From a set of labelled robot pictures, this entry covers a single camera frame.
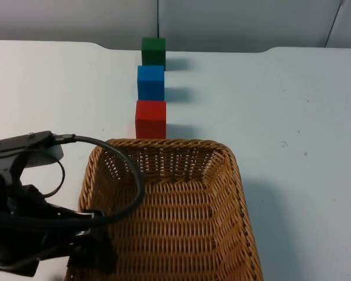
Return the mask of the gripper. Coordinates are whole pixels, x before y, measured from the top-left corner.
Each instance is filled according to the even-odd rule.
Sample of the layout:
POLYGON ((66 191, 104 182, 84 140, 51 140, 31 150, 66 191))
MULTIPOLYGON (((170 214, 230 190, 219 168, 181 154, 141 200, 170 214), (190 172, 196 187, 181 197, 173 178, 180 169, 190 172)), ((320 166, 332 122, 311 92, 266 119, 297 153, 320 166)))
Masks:
POLYGON ((106 275, 116 270, 118 257, 107 227, 75 235, 70 228, 37 228, 40 220, 104 223, 101 210, 75 211, 50 204, 34 185, 9 186, 0 176, 0 214, 31 220, 28 227, 0 220, 0 271, 32 277, 41 261, 65 256, 69 256, 67 266, 74 269, 94 269, 106 275))

